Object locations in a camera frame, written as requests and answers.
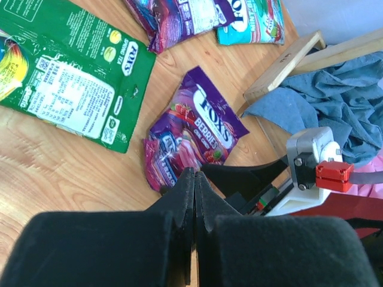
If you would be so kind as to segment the green snack packet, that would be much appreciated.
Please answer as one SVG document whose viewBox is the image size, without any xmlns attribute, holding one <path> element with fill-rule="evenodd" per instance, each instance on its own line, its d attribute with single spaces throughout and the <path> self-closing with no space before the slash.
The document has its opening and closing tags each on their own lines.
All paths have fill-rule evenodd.
<svg viewBox="0 0 383 287">
<path fill-rule="evenodd" d="M 71 1 L 1 2 L 1 105 L 125 153 L 156 55 Z"/>
</svg>

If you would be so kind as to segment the blue crumpled cloth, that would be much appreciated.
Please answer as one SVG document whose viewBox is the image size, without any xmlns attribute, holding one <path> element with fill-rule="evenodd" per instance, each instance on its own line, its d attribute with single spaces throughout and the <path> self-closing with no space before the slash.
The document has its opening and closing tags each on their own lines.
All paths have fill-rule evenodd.
<svg viewBox="0 0 383 287">
<path fill-rule="evenodd" d="M 329 127 L 346 162 L 369 164 L 382 155 L 382 52 L 288 77 L 244 115 L 292 135 Z"/>
</svg>

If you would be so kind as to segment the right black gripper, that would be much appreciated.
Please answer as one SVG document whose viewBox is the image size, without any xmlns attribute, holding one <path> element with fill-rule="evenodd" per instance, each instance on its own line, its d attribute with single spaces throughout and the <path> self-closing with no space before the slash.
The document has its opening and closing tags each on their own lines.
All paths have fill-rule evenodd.
<svg viewBox="0 0 383 287">
<path fill-rule="evenodd" d="M 288 166 L 288 159 L 280 158 L 260 166 L 204 164 L 201 171 L 241 215 L 266 215 L 294 187 L 292 182 L 271 185 Z"/>
</svg>

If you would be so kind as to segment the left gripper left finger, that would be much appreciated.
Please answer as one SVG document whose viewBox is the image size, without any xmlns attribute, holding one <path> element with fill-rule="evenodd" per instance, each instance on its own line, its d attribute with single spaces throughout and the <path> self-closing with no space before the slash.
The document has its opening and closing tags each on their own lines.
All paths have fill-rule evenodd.
<svg viewBox="0 0 383 287">
<path fill-rule="evenodd" d="M 194 170 L 143 211 L 44 212 L 17 239 L 2 286 L 187 286 Z"/>
</svg>

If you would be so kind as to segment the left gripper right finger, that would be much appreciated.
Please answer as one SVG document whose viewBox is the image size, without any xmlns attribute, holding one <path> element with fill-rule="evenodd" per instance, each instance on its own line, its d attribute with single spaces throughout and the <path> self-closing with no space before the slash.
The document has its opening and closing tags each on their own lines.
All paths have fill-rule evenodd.
<svg viewBox="0 0 383 287">
<path fill-rule="evenodd" d="M 379 286 L 379 246 L 360 227 L 378 221 L 331 216 L 245 216 L 195 175 L 200 286 Z"/>
</svg>

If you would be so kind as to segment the brown red paper bag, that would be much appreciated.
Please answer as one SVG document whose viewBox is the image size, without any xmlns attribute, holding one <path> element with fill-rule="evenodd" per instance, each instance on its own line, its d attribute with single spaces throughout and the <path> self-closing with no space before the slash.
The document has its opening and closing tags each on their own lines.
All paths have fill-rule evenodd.
<svg viewBox="0 0 383 287">
<path fill-rule="evenodd" d="M 317 207 L 292 213 L 295 216 L 335 216 L 342 219 L 364 218 L 382 220 L 382 199 L 331 193 Z"/>
</svg>

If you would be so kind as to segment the purple snack packet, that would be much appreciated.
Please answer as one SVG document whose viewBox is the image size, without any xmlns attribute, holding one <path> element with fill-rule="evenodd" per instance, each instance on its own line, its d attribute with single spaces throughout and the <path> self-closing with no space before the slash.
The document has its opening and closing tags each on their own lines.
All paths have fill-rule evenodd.
<svg viewBox="0 0 383 287">
<path fill-rule="evenodd" d="M 229 1 L 159 0 L 125 4 L 147 33 L 148 51 L 156 54 L 235 21 Z"/>
</svg>

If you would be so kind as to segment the purple Fox's berries bag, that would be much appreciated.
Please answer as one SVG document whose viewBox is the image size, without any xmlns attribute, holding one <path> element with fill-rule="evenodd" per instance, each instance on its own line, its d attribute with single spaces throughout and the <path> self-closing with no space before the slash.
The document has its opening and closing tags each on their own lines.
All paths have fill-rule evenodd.
<svg viewBox="0 0 383 287">
<path fill-rule="evenodd" d="M 183 170 L 222 165 L 249 133 L 201 67 L 189 70 L 163 114 L 143 139 L 145 176 L 159 191 L 173 187 Z"/>
</svg>

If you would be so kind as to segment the green Fox's candy bag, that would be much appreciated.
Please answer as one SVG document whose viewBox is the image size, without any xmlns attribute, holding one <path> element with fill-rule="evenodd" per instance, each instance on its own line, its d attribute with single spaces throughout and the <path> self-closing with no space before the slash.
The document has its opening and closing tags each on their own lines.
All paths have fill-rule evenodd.
<svg viewBox="0 0 383 287">
<path fill-rule="evenodd" d="M 217 29 L 219 44 L 283 45 L 285 43 L 280 0 L 232 0 L 229 4 L 235 21 Z"/>
</svg>

